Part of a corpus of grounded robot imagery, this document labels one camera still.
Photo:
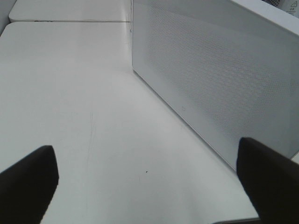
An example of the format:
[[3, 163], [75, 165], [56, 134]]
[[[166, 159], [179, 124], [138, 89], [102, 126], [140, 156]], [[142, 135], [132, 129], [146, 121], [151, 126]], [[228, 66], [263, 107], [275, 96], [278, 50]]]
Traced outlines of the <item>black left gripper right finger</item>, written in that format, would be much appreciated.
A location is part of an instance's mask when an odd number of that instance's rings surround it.
[[264, 224], [299, 222], [299, 165], [259, 141], [242, 137], [237, 176]]

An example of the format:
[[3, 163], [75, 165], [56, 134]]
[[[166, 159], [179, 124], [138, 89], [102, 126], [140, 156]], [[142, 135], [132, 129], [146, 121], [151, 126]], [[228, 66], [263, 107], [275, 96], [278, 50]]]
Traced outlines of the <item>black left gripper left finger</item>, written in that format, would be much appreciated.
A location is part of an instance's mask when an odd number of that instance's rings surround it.
[[53, 146], [42, 146], [0, 174], [0, 222], [39, 224], [59, 182]]

